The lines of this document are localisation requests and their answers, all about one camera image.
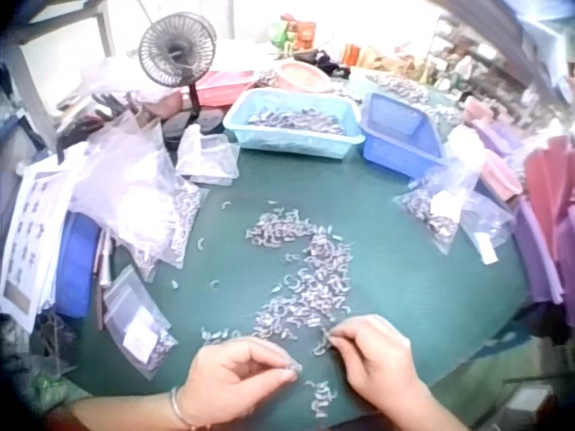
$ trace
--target electric fan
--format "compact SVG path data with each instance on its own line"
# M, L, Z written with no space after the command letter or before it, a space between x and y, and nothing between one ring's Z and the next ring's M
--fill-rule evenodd
M146 30L137 53L144 72L155 83L190 88L190 118L196 118L196 82L209 70L216 53L216 32L209 21L188 12L165 16Z

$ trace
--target person's right hand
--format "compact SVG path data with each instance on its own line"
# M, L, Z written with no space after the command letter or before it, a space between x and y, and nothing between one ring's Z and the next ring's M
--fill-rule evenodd
M429 396L415 370L411 342L383 317L347 319L330 331L330 342L341 353L351 387L388 417Z
M176 402L184 419L196 427L243 418L297 379L295 364L286 350L264 339L205 346L194 357Z

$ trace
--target bracelet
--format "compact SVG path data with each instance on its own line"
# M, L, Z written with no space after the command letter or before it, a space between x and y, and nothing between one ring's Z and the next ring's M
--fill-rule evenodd
M197 428L193 426L190 422L188 422L184 416L180 412L180 408L178 407L178 387L174 386L170 391L170 404L172 405L173 414L182 422L187 429L191 431L197 431Z

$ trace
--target green work surface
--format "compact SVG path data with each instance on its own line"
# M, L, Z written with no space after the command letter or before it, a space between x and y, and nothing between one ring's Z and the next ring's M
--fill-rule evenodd
M348 303L353 314L376 312L407 335L421 378L437 382L478 351L526 297L523 264L513 241L498 249L500 261L486 267L460 231L448 256L428 233L392 202L407 191L407 180L367 165L358 149L344 161L242 150L241 176L229 188L214 187L199 211L183 270L162 265L148 290L172 323L180 345L172 350L154 380L147 381L118 351L106 331L95 329L93 316L83 326L80 359L71 379L94 395L168 391L184 382L190 361L202 345L200 328L252 332L253 314L269 301L270 290L297 264L282 263L286 252L298 252L305 240L271 250L244 239L260 214L279 201L297 208L302 218L332 225L333 233L352 242L353 288ZM223 202L231 206L221 208ZM204 238L204 249L197 241ZM115 273L128 263L116 257ZM210 281L220 280L217 288ZM173 290L172 280L180 285ZM345 383L338 357L311 350L319 330L296 331L298 341L278 340L304 370L249 420L251 429L308 429L334 425L368 412ZM339 397L327 419L310 409L313 390L306 380L330 381Z

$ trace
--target blue plastic bin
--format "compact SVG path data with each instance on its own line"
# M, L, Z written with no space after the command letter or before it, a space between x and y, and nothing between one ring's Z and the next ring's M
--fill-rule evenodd
M90 311L93 262L100 226L90 217L68 212L56 273L56 311L81 318Z
M285 112L310 108L336 116L345 136L248 125L248 119L262 110ZM243 148L342 159L352 146L365 139L359 128L360 118L358 106L341 97L260 88L240 96L228 111L224 126L235 133Z
M363 156L370 162L415 179L443 164L439 134L420 110L372 93L364 103L362 117L360 126L366 135Z

